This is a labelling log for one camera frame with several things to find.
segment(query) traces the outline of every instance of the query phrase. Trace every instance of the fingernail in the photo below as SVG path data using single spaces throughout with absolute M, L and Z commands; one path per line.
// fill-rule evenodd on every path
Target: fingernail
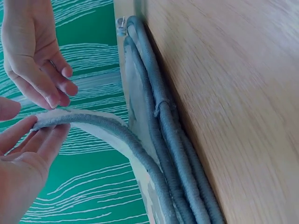
M 51 94 L 46 100 L 52 109 L 55 109 L 60 104 L 59 98 L 54 94 Z

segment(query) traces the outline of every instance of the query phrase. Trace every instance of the wooden panel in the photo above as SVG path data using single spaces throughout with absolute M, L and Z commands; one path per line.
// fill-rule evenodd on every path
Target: wooden panel
M 227 222 L 299 223 L 298 1 L 128 7 L 149 26 Z

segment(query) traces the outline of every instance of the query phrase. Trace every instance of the finger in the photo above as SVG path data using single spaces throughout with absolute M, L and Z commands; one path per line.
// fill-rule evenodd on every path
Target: finger
M 57 51 L 56 54 L 50 60 L 55 65 L 56 69 L 64 76 L 71 77 L 73 74 L 73 70 L 71 66 L 67 63 L 60 50 Z
M 63 77 L 50 61 L 46 61 L 41 70 L 51 78 L 55 86 L 62 92 L 70 96 L 75 96 L 78 93 L 78 87 L 71 80 Z
M 51 108 L 56 108 L 60 103 L 57 88 L 50 77 L 37 67 L 33 58 L 16 55 L 11 58 L 10 65 L 16 75 L 21 76 L 31 84 L 33 88 L 46 99 Z
M 17 116 L 20 110 L 20 103 L 0 97 L 0 120 L 10 120 Z
M 70 124 L 57 125 L 52 130 L 47 140 L 37 151 L 37 153 L 44 159 L 49 167 L 57 157 L 62 143 L 64 142 L 70 131 L 70 127 Z
M 44 127 L 37 131 L 37 133 L 28 141 L 28 143 L 21 149 L 21 152 L 37 152 L 48 136 L 54 129 L 54 126 Z
M 71 103 L 70 98 L 61 90 L 58 90 L 59 95 L 60 95 L 60 106 L 68 106 Z
M 12 149 L 20 140 L 20 138 L 30 131 L 36 122 L 37 117 L 30 116 L 20 120 L 9 129 L 6 129 L 2 134 L 0 134 L 0 151 L 5 154 Z
M 30 132 L 29 135 L 25 138 L 25 140 L 22 141 L 21 144 L 19 144 L 11 152 L 9 152 L 8 155 L 21 152 L 21 150 L 24 148 L 24 146 L 27 145 L 27 143 L 29 142 L 29 140 L 32 139 L 32 137 L 35 136 L 36 133 L 37 133 L 37 131 Z
M 9 155 L 4 155 L 4 156 L 0 156 L 0 161 L 13 161 L 14 159 L 18 158 L 20 155 L 22 155 L 21 152 L 17 152 L 17 153 L 14 153 L 14 154 L 9 154 Z
M 18 87 L 21 93 L 30 99 L 33 103 L 41 108 L 50 110 L 52 109 L 45 98 L 38 93 L 32 85 L 30 85 L 25 79 L 15 74 L 13 71 L 7 72 L 8 76 L 13 80 L 14 84 Z

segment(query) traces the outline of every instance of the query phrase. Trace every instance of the green fabric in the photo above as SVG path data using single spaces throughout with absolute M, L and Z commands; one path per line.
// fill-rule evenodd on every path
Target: green fabric
M 128 113 L 119 71 L 112 0 L 52 0 L 58 42 L 74 69 L 73 80 L 98 77 L 72 98 L 71 108 L 112 112 L 125 121 Z M 1 20 L 3 2 L 0 3 Z M 3 70 L 0 55 L 0 96 L 16 99 L 20 92 Z M 43 109 L 23 106 L 13 120 Z M 128 160 L 105 142 L 72 128 L 54 161 L 47 184 L 20 223 L 148 223 L 142 197 Z

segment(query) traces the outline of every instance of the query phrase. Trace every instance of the white line pattern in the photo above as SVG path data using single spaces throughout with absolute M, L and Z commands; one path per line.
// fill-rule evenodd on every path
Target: white line pattern
M 52 0 L 56 27 L 73 25 L 112 3 L 113 0 Z M 116 43 L 68 43 L 60 49 L 74 70 L 71 80 L 83 86 L 71 98 L 70 107 L 111 112 L 127 122 L 121 80 L 107 76 L 120 71 Z M 5 74 L 2 52 L 0 45 L 0 96 L 26 102 L 12 122 L 42 112 L 22 97 Z M 6 128 L 5 123 L 0 123 L 0 133 Z M 130 163 L 102 140 L 71 128 L 51 169 L 46 192 L 39 195 L 20 223 L 149 223 Z

